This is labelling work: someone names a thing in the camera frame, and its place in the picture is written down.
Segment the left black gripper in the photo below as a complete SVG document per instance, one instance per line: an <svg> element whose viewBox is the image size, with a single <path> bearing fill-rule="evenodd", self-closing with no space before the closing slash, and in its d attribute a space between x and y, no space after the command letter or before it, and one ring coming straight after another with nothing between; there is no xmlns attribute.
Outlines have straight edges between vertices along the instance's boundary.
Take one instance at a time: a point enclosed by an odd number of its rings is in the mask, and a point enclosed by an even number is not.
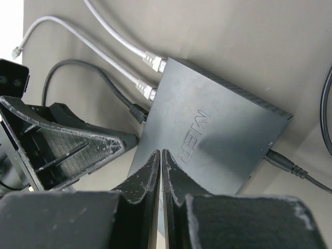
<svg viewBox="0 0 332 249"><path fill-rule="evenodd" d="M26 105L29 69L1 60L1 186L64 189L138 144L134 134L79 119L66 105Z"/></svg>

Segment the black network switch box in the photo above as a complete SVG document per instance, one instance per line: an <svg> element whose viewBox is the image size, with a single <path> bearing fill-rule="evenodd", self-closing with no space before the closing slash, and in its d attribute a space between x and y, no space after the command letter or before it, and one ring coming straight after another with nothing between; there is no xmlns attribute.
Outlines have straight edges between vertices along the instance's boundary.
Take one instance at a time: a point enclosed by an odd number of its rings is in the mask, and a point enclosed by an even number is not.
<svg viewBox="0 0 332 249"><path fill-rule="evenodd" d="M167 149L207 191L238 194L291 118L188 60L169 58L129 173Z"/></svg>

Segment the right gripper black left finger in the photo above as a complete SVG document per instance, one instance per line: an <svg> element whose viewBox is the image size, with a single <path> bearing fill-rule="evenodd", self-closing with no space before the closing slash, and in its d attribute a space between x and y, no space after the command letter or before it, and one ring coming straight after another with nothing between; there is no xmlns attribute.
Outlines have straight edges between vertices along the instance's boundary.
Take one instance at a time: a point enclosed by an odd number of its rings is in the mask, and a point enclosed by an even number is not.
<svg viewBox="0 0 332 249"><path fill-rule="evenodd" d="M160 151L109 191L13 192L1 199L1 248L155 248Z"/></svg>

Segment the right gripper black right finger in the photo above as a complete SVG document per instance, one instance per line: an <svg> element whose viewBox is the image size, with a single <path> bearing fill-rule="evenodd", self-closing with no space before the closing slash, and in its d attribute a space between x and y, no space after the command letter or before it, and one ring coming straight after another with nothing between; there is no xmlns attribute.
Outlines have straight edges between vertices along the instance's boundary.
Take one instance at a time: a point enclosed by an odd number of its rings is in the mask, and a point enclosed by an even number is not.
<svg viewBox="0 0 332 249"><path fill-rule="evenodd" d="M311 211L292 196L208 192L162 151L167 248L326 248Z"/></svg>

